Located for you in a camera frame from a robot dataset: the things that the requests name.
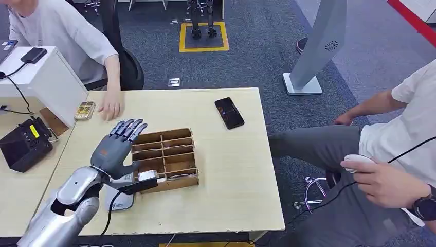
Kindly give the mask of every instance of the cardboard compartment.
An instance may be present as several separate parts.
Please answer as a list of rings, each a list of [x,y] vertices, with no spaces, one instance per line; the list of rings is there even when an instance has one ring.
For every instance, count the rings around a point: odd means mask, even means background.
[[[156,143],[162,141],[161,134],[151,133],[151,134],[143,134],[139,135],[138,138],[133,142],[133,145],[136,144],[145,144],[145,143]]]
[[[183,139],[177,139],[177,140],[166,140],[163,142],[164,148],[170,148],[170,147],[177,147],[177,146],[187,146],[192,145],[192,138],[183,138]]]
[[[193,153],[164,157],[164,160],[166,172],[179,171],[196,167],[195,157]]]
[[[162,148],[162,143],[146,143],[132,145],[132,153],[143,150],[157,150]]]
[[[162,153],[162,149],[146,150],[146,151],[132,153],[132,160],[133,161],[148,160],[150,158],[159,158],[163,156],[164,154]]]
[[[139,163],[135,174],[156,170],[160,178],[165,178],[157,187],[141,193],[198,185],[194,147],[190,129],[140,135],[132,145],[132,160]]]
[[[192,137],[190,129],[179,129],[162,132],[162,140],[174,140]]]
[[[151,160],[135,161],[139,163],[138,172],[156,170],[157,173],[165,173],[164,158],[153,158]]]
[[[183,153],[193,153],[194,152],[194,146],[178,146],[178,147],[172,147],[172,148],[165,148],[163,150],[164,156],[172,156],[177,154],[183,154]]]

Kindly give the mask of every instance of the black smartphone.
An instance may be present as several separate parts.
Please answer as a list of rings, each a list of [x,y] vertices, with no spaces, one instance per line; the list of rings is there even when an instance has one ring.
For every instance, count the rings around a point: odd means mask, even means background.
[[[217,100],[215,106],[229,130],[244,125],[244,119],[242,119],[231,98]]]

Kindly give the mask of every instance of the silver robotic arm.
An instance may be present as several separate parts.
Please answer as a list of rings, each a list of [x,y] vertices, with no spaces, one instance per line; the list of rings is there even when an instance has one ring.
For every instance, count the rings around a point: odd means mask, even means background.
[[[91,156],[91,166],[77,169],[68,180],[45,202],[32,218],[26,232],[18,241],[19,247],[71,246],[96,214],[98,195],[107,184],[131,195],[157,186],[157,172],[148,173],[148,179],[133,183],[110,183],[138,168],[133,163],[124,166],[132,142],[147,127],[142,119],[119,122],[99,143]]]

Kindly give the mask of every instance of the red stripe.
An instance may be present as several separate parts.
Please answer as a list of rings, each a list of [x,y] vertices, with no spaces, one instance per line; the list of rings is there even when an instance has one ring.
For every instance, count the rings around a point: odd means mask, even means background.
[[[399,0],[388,0],[388,4],[396,9],[422,36],[436,47],[436,32],[427,23],[421,20]]]

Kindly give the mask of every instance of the computer mouse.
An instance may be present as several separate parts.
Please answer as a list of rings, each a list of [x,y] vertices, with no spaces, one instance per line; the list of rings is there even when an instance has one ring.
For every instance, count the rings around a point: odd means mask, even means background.
[[[366,163],[372,163],[372,164],[376,164],[376,162],[374,162],[372,159],[360,155],[360,154],[349,154],[347,156],[345,156],[345,158],[343,158],[344,161],[358,161],[358,162],[366,162]],[[354,169],[350,169],[350,168],[345,168],[345,171],[353,174],[356,172],[356,170]]]

